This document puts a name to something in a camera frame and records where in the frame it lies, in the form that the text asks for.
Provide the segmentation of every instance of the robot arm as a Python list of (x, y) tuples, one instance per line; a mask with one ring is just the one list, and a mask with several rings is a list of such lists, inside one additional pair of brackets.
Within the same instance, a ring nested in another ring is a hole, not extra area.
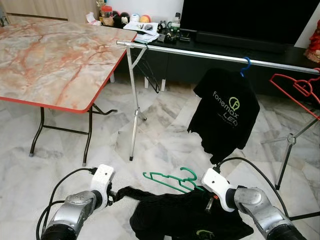
[(275, 206), (259, 188), (234, 187), (213, 169), (202, 177), (202, 185), (215, 193), (227, 212), (235, 209), (253, 218), (258, 230), (267, 240), (306, 240), (292, 222)]
[(101, 164), (91, 181), (91, 191), (82, 191), (66, 197), (42, 234), (41, 240), (76, 240), (85, 220), (109, 204), (108, 185), (114, 169)]

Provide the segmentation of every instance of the wall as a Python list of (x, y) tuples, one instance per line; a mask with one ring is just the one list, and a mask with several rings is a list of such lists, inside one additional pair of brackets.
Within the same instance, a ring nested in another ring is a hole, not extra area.
[(181, 13), (184, 0), (108, 0), (107, 5), (118, 12), (149, 15), (153, 22), (171, 21), (176, 13)]
[(320, 3), (316, 7), (313, 15), (311, 16), (309, 22), (305, 26), (300, 37), (296, 41), (294, 45), (295, 47), (306, 49), (309, 46), (309, 43), (310, 43), (309, 38), (312, 36), (312, 34), (314, 34), (319, 20), (320, 20)]

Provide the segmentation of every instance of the marble tabletop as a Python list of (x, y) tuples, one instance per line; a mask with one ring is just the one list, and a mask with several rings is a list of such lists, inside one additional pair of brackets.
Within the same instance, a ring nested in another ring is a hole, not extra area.
[(136, 32), (27, 18), (0, 28), (0, 100), (85, 113)]

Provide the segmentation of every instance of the clothes hanger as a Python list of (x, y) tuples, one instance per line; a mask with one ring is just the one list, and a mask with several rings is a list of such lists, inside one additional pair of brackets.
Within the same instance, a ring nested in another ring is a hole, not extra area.
[(250, 68), (250, 66), (251, 66), (250, 58), (248, 58), (247, 56), (245, 56), (244, 59), (246, 59), (246, 60), (248, 61), (248, 66), (241, 68), (240, 75), (241, 75), (243, 78), (245, 77), (244, 71), (245, 71), (245, 70), (248, 70), (248, 69)]
[(272, 78), (270, 79), (270, 82), (275, 85), (281, 92), (283, 92), (285, 95), (287, 95), (291, 100), (293, 100), (296, 104), (300, 105), (304, 110), (306, 110), (308, 113), (310, 113), (312, 116), (314, 116), (316, 119), (320, 120), (320, 115), (314, 114), (312, 111), (310, 111), (307, 107), (305, 107), (302, 103), (300, 103), (298, 100), (296, 100), (293, 96), (291, 96), (286, 90), (282, 89), (278, 84), (274, 82), (275, 77), (282, 77), (289, 79), (293, 81), (293, 87), (297, 89), (302, 95), (305, 97), (312, 96), (318, 104), (320, 104), (319, 97), (313, 92), (313, 87), (311, 85), (311, 82), (319, 81), (320, 76), (317, 78), (311, 78), (308, 81), (307, 80), (296, 80), (290, 76), (283, 75), (283, 74), (274, 74)]
[(177, 180), (177, 181), (179, 182), (179, 185), (180, 185), (181, 187), (183, 187), (183, 188), (185, 188), (185, 189), (188, 189), (189, 191), (192, 191), (192, 190), (194, 190), (194, 189), (191, 189), (190, 187), (187, 187), (187, 186), (185, 186), (185, 185), (182, 184), (182, 183), (185, 183), (185, 182), (190, 182), (190, 183), (194, 186), (195, 189), (204, 191), (201, 187), (198, 187), (198, 186), (193, 182), (193, 181), (197, 180), (197, 175), (195, 174), (194, 171), (192, 171), (191, 169), (189, 169), (189, 168), (187, 168), (187, 167), (181, 167), (180, 170), (187, 170), (188, 172), (190, 172), (190, 173), (193, 175), (193, 177), (188, 177), (188, 178), (181, 179), (181, 178), (176, 177), (176, 176), (164, 175), (164, 174), (162, 174), (162, 173), (160, 173), (160, 172), (150, 172), (150, 176), (147, 176), (147, 173), (146, 173), (146, 172), (143, 172), (142, 174), (143, 174), (143, 176), (144, 176), (145, 178), (147, 178), (147, 179), (150, 179), (150, 180), (155, 181), (155, 182), (157, 182), (157, 183), (166, 185), (166, 186), (168, 186), (168, 187), (170, 187), (170, 188), (173, 188), (173, 189), (175, 189), (175, 190), (178, 190), (178, 191), (180, 191), (180, 192), (183, 192), (184, 194), (186, 194), (187, 192), (184, 191), (184, 190), (182, 190), (182, 189), (179, 189), (179, 188), (177, 188), (177, 187), (175, 187), (175, 186), (172, 186), (172, 185), (170, 185), (170, 184), (168, 184), (168, 183), (165, 183), (165, 182), (159, 181), (159, 180), (157, 180), (157, 179), (154, 179), (153, 176), (154, 176), (154, 175), (158, 175), (158, 176), (161, 176), (161, 177), (164, 177), (164, 178), (167, 178), (167, 179), (169, 179), (169, 178), (175, 179), (175, 180)]

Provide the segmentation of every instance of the marble floor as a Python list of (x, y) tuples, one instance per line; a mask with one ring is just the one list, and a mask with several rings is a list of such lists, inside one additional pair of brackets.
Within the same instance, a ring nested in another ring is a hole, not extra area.
[[(137, 81), (140, 108), (147, 121), (140, 121), (133, 162), (129, 147), (133, 125), (131, 85), (127, 79), (109, 83), (96, 100), (104, 109), (118, 109), (109, 116), (93, 116), (93, 134), (88, 166), (107, 164), (115, 169), (113, 190), (133, 186), (155, 194), (179, 193), (150, 181), (142, 172), (156, 171), (186, 177), (180, 167), (188, 167), (199, 178), (211, 167), (210, 154), (203, 151), (197, 133), (187, 133), (189, 122), (200, 102), (193, 85), (167, 82), (166, 90), (156, 94)], [(258, 96), (261, 111), (244, 150), (232, 156), (245, 157), (256, 164), (274, 183), (278, 175), (285, 142), (261, 144), (261, 141), (297, 132), (311, 117), (289, 100)], [(45, 122), (80, 131), (88, 129), (87, 114), (45, 110)], [(69, 172), (82, 167), (86, 137), (69, 132), (44, 129), (29, 157), (33, 137), (40, 122), (40, 109), (0, 101), (0, 239), (34, 240), (38, 218), (48, 204), (56, 183)], [(280, 188), (291, 216), (319, 211), (320, 206), (320, 127), (319, 123), (301, 135), (293, 147)], [(230, 161), (221, 174), (234, 185), (259, 187), (272, 203), (279, 201), (267, 183), (246, 163)], [(66, 180), (56, 192), (56, 200), (87, 190), (92, 176), (79, 173)], [(129, 225), (137, 201), (124, 198), (92, 215), (85, 223), (79, 240), (134, 240)], [(241, 215), (253, 226), (253, 221)], [(294, 221), (308, 240), (320, 239), (320, 217)], [(262, 240), (254, 234), (246, 240)]]

